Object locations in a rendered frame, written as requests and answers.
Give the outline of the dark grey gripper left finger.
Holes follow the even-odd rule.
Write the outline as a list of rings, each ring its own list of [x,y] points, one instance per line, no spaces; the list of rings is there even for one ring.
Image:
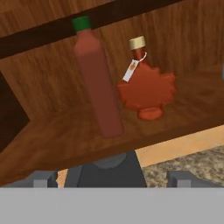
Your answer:
[[[58,187],[56,171],[35,171],[27,178],[5,185],[4,188],[49,188]]]

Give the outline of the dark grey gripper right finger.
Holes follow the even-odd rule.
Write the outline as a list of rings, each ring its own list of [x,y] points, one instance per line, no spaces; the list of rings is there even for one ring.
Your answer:
[[[190,171],[168,171],[168,187],[221,187],[209,180],[197,178]]]

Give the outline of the dark grey shaker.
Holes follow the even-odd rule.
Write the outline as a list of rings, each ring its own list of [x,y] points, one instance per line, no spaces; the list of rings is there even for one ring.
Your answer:
[[[134,151],[70,168],[65,187],[146,187]]]

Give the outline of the maple leaf shaped syrup bottle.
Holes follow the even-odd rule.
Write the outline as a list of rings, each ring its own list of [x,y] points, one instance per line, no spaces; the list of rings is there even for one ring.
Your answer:
[[[163,115],[163,106],[174,101],[176,77],[149,65],[144,36],[132,38],[129,47],[133,59],[117,84],[123,106],[135,110],[140,119],[158,119]]]

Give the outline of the red bottle with green cap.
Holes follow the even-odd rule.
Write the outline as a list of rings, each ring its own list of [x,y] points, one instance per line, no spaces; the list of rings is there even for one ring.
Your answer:
[[[91,30],[88,16],[72,20],[77,41],[74,54],[103,137],[117,137],[123,125],[101,41]]]

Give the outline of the brown wooden cabinet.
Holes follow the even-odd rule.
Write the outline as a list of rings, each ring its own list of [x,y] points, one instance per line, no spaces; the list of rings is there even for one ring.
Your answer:
[[[73,18],[87,15],[122,77],[128,41],[145,36],[149,61],[177,77],[175,102],[124,132],[101,137],[72,53]],[[224,0],[0,0],[0,74],[28,124],[0,152],[0,186],[224,124]]]

